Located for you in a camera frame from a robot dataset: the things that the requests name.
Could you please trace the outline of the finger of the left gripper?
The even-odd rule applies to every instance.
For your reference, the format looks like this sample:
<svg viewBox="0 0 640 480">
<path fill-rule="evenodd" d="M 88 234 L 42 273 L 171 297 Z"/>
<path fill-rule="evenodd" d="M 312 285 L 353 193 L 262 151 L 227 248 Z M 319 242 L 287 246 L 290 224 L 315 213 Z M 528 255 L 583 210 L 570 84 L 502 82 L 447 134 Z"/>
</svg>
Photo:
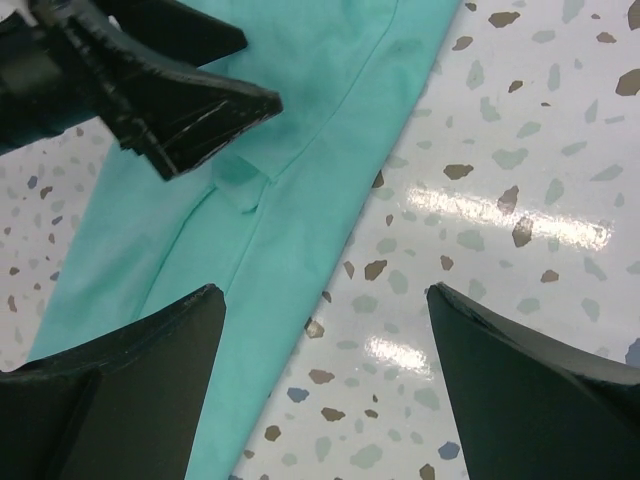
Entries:
<svg viewBox="0 0 640 480">
<path fill-rule="evenodd" d="M 164 56 L 124 32 L 97 1 L 40 1 L 56 62 L 114 124 L 123 149 L 171 180 L 192 171 L 247 130 L 283 110 L 279 94 Z"/>
<path fill-rule="evenodd" d="M 245 49 L 244 32 L 233 25 L 171 0 L 101 0 L 106 16 L 135 40 L 171 59 L 196 67 Z"/>
</svg>

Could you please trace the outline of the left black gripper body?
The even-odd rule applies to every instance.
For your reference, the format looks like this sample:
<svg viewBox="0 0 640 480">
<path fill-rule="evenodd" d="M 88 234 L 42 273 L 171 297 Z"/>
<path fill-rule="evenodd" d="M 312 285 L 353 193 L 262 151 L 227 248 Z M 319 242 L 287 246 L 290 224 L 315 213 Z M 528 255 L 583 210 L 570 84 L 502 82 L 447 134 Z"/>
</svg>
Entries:
<svg viewBox="0 0 640 480">
<path fill-rule="evenodd" d="M 1 3 L 1 153 L 58 137 L 94 117 L 116 134 L 82 96 L 78 77 L 56 62 L 48 31 L 30 6 Z"/>
</svg>

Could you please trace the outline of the mint green t shirt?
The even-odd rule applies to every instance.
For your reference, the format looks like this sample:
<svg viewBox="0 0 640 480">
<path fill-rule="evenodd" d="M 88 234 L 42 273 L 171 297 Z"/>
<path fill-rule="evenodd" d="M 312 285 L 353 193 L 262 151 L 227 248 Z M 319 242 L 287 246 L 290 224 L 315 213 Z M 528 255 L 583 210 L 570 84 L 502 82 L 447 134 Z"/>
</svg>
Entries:
<svg viewBox="0 0 640 480">
<path fill-rule="evenodd" d="M 170 182 L 131 153 L 103 163 L 30 355 L 41 358 L 212 283 L 227 306 L 187 468 L 233 471 L 391 153 L 454 1 L 198 1 L 249 45 L 219 74 L 283 112 Z"/>
</svg>

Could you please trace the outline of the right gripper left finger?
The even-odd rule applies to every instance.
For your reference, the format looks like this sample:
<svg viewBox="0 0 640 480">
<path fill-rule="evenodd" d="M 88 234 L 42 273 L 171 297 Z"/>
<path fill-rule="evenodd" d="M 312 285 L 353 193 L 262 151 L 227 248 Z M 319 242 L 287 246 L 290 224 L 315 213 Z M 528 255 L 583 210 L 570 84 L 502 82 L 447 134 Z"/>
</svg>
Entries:
<svg viewBox="0 0 640 480">
<path fill-rule="evenodd" d="M 225 314 L 208 284 L 2 373 L 2 478 L 185 478 Z"/>
</svg>

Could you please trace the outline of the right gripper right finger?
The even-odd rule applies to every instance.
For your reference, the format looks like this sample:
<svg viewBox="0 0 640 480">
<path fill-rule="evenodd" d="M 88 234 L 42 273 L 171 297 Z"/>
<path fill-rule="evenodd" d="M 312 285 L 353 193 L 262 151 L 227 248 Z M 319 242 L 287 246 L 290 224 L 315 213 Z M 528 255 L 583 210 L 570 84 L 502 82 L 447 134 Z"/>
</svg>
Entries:
<svg viewBox="0 0 640 480">
<path fill-rule="evenodd" d="M 639 370 L 438 283 L 426 299 L 472 479 L 636 479 Z"/>
</svg>

